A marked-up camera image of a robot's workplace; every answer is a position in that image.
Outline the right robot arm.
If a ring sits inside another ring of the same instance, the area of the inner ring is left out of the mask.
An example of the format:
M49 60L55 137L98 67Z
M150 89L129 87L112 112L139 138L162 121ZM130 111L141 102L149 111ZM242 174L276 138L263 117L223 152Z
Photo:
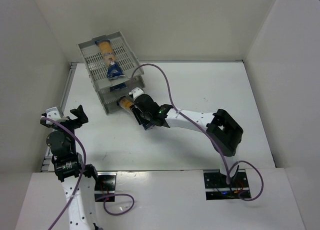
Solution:
M173 104L159 106L142 90L129 93L133 99L133 114L146 127L183 128L205 134L221 156L220 173L230 184L237 172L236 150L242 140L243 129L229 113L218 109L215 113L177 109Z

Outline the spaghetti bag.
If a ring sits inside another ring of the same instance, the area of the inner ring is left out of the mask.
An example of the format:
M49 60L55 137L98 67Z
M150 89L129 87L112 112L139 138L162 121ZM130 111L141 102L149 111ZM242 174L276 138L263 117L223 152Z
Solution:
M127 97L123 96L119 99L119 101L117 102L117 105L119 107L121 107L122 109L124 109L125 111L127 111L129 114L131 114L133 117L133 113L132 113L132 107L135 106L134 103ZM143 127L145 130L149 130L152 129L154 127L154 125L149 122L148 127Z
M113 92L113 91L117 91L117 90L122 90L122 89L124 89L124 88L126 88L127 86L126 86L126 84L125 83L121 83L121 84L118 84L118 85L116 85L116 86L112 86L112 87L110 87L110 92Z
M103 60L106 64L107 78L108 79L123 78L125 75L117 62L117 58L114 54L110 41L108 39L99 40L99 41L96 41L95 44L99 48L101 55L103 57Z

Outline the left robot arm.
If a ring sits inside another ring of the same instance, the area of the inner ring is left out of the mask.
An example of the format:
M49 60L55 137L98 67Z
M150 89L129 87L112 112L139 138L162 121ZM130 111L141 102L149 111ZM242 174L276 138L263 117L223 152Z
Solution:
M92 164L87 164L85 148L75 135L75 130L89 120L81 105L70 112L75 119L65 116L59 107L52 107L40 119L41 125L53 129L46 138L46 144L52 153L54 173L66 199L66 205L49 228L53 229L67 213L69 229L99 230L94 194L98 174Z

